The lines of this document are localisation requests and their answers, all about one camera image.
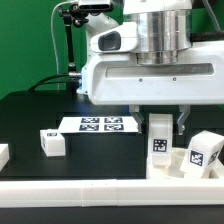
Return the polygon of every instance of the white block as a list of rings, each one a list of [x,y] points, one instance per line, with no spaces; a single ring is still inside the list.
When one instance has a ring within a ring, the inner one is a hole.
[[[200,178],[210,172],[224,144],[224,137],[208,131],[195,135],[180,170]]]
[[[219,160],[216,161],[213,169],[211,170],[210,178],[224,179],[224,166]]]
[[[8,144],[0,144],[0,171],[8,161],[9,161]]]
[[[65,139],[58,130],[41,130],[40,139],[46,156],[65,156]]]
[[[202,176],[198,176],[197,174],[194,175],[192,173],[184,173],[184,178],[185,179],[208,179],[210,176],[210,170],[206,169],[203,171]]]
[[[171,165],[172,136],[172,115],[149,115],[148,157],[151,159],[152,165]]]
[[[167,178],[169,174],[169,166],[154,166],[147,164],[146,179]]]
[[[82,182],[82,206],[117,206],[117,181]]]
[[[184,172],[180,170],[187,149],[172,148],[171,150],[171,166],[169,167],[169,177],[183,178]]]

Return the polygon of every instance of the black cable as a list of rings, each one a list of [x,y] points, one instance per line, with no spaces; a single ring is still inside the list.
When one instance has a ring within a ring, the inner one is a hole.
[[[40,80],[36,84],[43,83],[43,82],[46,82],[46,81],[51,80],[51,79],[61,78],[61,77],[69,77],[69,75],[68,74],[52,75],[52,76],[49,76],[47,78],[44,78],[44,79]]]
[[[213,26],[214,26],[214,28],[215,28],[215,31],[217,31],[217,32],[222,32],[222,30],[221,30],[221,28],[220,28],[220,25],[219,25],[219,22],[218,22],[218,20],[217,20],[217,18],[216,18],[216,15],[215,15],[215,13],[214,13],[214,11],[213,11],[213,9],[212,9],[210,3],[208,2],[208,0],[202,0],[202,2],[203,2],[203,4],[204,4],[204,6],[205,6],[205,9],[206,9],[207,12],[208,12],[208,15],[209,15],[209,17],[210,17],[212,23],[213,23]]]
[[[57,81],[57,82],[43,82],[43,83],[37,83],[35,85],[33,85],[32,87],[30,87],[28,89],[28,91],[34,91],[38,86],[42,86],[42,85],[51,85],[51,84],[60,84],[60,83],[67,83],[68,81]]]

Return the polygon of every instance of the white robot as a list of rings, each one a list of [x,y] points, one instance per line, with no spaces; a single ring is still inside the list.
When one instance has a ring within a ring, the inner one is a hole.
[[[95,10],[84,22],[88,58],[78,90],[94,104],[129,105],[138,123],[140,105],[179,105],[182,134],[190,105],[224,103],[224,41],[190,40],[191,0],[126,0],[122,25],[97,14],[110,0],[71,4],[76,22]]]

